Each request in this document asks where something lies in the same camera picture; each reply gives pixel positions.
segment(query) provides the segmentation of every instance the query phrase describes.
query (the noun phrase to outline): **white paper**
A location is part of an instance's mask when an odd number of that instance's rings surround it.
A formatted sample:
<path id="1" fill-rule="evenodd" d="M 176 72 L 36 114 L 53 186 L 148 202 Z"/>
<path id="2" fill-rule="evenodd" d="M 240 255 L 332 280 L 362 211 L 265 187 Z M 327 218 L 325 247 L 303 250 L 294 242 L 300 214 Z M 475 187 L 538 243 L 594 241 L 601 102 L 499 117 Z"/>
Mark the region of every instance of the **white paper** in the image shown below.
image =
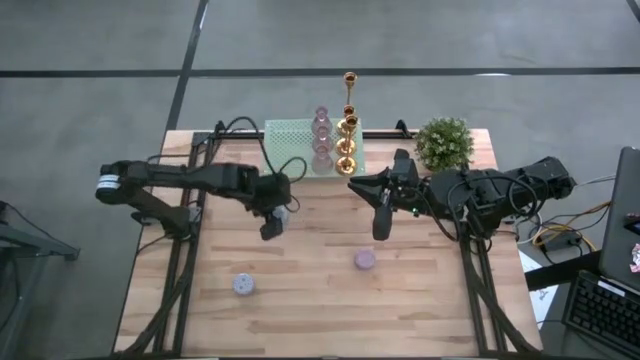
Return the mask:
<path id="1" fill-rule="evenodd" d="M 522 269 L 524 272 L 539 269 L 542 266 L 535 262 L 532 258 L 527 256 L 527 254 L 522 251 L 518 251 L 520 253 L 520 262 L 522 263 Z M 531 304 L 533 305 L 533 313 L 536 315 L 536 322 L 543 321 L 547 317 L 547 313 L 549 312 L 549 308 L 551 307 L 551 302 L 553 301 L 553 297 L 556 295 L 556 290 L 558 290 L 558 285 L 549 286 L 544 289 L 540 289 L 537 291 L 529 292 L 529 296 L 531 297 Z M 538 329 L 542 327 L 542 323 L 538 324 Z"/>

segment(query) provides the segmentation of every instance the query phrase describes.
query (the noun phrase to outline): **gold candlestick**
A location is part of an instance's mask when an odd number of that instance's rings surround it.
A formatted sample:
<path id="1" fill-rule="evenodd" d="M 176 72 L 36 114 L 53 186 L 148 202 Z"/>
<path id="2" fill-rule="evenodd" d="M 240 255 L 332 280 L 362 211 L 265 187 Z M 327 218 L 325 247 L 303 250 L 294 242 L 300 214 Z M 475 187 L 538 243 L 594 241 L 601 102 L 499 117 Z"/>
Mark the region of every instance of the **gold candlestick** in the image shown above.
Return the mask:
<path id="1" fill-rule="evenodd" d="M 357 126 L 358 117 L 355 115 L 347 115 L 344 119 L 338 122 L 336 128 L 341 136 L 351 138 L 355 135 Z"/>
<path id="2" fill-rule="evenodd" d="M 344 176 L 353 175 L 356 172 L 356 161 L 350 157 L 341 157 L 336 161 L 336 171 Z"/>
<path id="3" fill-rule="evenodd" d="M 351 88 L 353 87 L 353 85 L 355 85 L 358 75 L 352 72 L 348 72 L 344 74 L 343 78 L 344 78 L 345 85 L 347 85 L 347 105 L 350 105 L 351 104 Z"/>
<path id="4" fill-rule="evenodd" d="M 356 143 L 352 137 L 356 133 L 358 117 L 356 110 L 351 105 L 351 89 L 356 83 L 358 76 L 352 72 L 344 74 L 344 83 L 347 86 L 347 105 L 344 107 L 344 119 L 336 125 L 338 133 L 342 137 L 336 143 L 336 152 L 341 158 L 336 161 L 336 171 L 344 176 L 353 175 L 356 172 L 357 164 L 353 155 L 356 152 Z"/>

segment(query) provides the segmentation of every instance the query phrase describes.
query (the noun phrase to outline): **concrete floor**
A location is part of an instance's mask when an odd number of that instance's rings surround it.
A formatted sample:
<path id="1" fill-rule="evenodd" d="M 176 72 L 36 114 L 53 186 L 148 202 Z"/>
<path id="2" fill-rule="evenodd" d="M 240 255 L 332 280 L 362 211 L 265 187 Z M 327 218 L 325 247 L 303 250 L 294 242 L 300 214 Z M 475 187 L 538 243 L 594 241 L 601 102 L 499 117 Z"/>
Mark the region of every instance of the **concrete floor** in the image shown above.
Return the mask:
<path id="1" fill-rule="evenodd" d="M 197 4 L 0 0 L 0 70 L 179 69 Z M 224 0 L 208 8 L 193 67 L 350 66 L 640 66 L 640 24 L 624 0 Z M 82 248 L 75 263 L 49 262 L 18 358 L 110 351 L 140 229 L 130 210 L 94 199 L 98 169 L 157 152 L 176 83 L 0 78 L 0 198 Z M 620 148 L 640 146 L 640 76 L 362 77 L 356 86 L 365 127 L 465 117 L 490 130 L 505 170 L 553 155 L 581 182 L 614 173 Z M 178 128 L 239 115 L 263 124 L 342 102 L 337 77 L 191 79 Z M 611 189 L 580 188 L 543 217 L 591 207 Z M 586 232 L 598 245 L 603 225 Z M 561 317 L 564 296 L 548 318 Z M 545 325 L 545 349 L 598 355 L 563 333 Z"/>

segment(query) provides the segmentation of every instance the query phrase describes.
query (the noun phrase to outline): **green tray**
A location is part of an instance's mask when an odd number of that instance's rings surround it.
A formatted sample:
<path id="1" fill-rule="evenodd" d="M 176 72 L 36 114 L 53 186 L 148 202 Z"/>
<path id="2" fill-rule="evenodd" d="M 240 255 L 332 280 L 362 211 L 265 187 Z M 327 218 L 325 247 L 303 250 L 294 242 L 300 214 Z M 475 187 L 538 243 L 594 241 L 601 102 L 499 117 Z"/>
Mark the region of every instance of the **green tray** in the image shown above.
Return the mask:
<path id="1" fill-rule="evenodd" d="M 335 144 L 340 139 L 340 135 L 336 131 L 336 124 L 341 119 L 331 119 L 333 129 L 331 130 L 331 141 L 334 144 L 334 149 L 331 151 L 331 159 L 334 166 L 336 160 L 340 156 L 335 151 Z M 312 146 L 313 132 L 311 131 L 311 123 L 313 119 L 288 119 L 288 120 L 267 120 L 265 122 L 264 130 L 264 146 L 269 155 L 271 164 L 276 169 L 280 169 L 287 160 L 293 156 L 300 156 L 307 162 L 307 175 L 308 178 L 334 178 L 342 177 L 335 170 L 331 170 L 327 174 L 316 174 L 311 168 L 311 162 L 315 155 Z M 357 169 L 352 175 L 364 175 L 364 143 L 362 141 L 362 126 L 358 122 L 358 128 L 356 134 L 353 136 L 353 141 L 356 143 L 356 153 L 353 158 L 356 160 Z M 266 162 L 263 161 L 263 172 L 268 173 L 268 167 Z M 300 161 L 293 161 L 284 169 L 284 173 L 290 178 L 296 178 L 302 174 L 303 165 Z"/>

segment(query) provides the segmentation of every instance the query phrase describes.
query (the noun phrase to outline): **potted plant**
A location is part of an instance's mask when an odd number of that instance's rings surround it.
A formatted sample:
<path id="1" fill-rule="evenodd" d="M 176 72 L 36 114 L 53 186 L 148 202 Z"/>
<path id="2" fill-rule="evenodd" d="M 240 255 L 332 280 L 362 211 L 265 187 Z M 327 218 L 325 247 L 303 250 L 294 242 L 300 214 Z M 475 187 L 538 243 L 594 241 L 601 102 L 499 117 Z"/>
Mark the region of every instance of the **potted plant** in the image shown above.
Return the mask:
<path id="1" fill-rule="evenodd" d="M 416 155 L 432 172 L 458 168 L 473 154 L 473 138 L 463 119 L 434 118 L 416 134 Z"/>

